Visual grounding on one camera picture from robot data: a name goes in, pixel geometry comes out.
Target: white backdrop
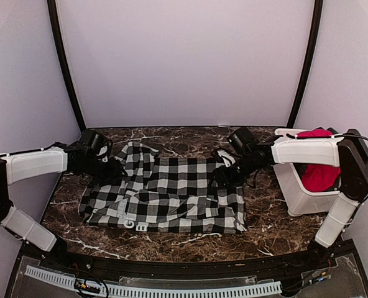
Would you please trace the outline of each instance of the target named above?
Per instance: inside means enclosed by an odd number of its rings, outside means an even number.
[[[313,3],[58,1],[87,126],[285,125]]]
[[[79,136],[46,1],[0,0],[0,152],[71,143]],[[49,174],[14,183],[10,199],[40,220],[57,179]],[[0,298],[21,244],[0,228]]]
[[[358,129],[368,137],[368,0],[326,0],[313,67],[296,126]],[[368,201],[344,234],[368,277]]]

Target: marble table surface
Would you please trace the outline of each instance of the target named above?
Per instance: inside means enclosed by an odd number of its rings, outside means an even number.
[[[249,127],[259,140],[274,128]],[[218,147],[232,150],[226,137],[233,127],[154,127],[97,129],[114,141],[116,154],[129,141],[160,150],[160,157],[210,157]],[[137,261],[229,261],[275,256],[305,250],[324,214],[291,217],[271,167],[257,175],[256,188],[244,185],[248,229],[238,235],[144,233],[90,227],[78,214],[81,195],[90,180],[64,174],[48,205],[42,225],[61,236],[68,250],[92,256]]]

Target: white basket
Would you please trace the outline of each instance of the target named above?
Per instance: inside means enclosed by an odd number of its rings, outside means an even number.
[[[277,129],[275,134],[294,135],[302,131],[304,130]],[[329,212],[334,200],[338,197],[339,191],[310,192],[306,190],[292,163],[277,164],[274,166],[274,171],[291,216]]]

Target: red cloth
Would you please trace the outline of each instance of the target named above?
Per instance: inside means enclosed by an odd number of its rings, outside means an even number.
[[[332,135],[329,130],[315,129],[309,132],[300,132],[299,137],[327,137]],[[308,191],[323,192],[334,185],[340,175],[340,167],[327,165],[308,165],[301,181]]]

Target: checkered shirt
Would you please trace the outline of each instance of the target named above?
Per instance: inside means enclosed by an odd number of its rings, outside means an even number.
[[[213,158],[158,158],[129,142],[116,157],[128,177],[116,185],[88,186],[79,214],[89,225],[137,231],[238,233],[246,230],[242,188],[208,187]]]

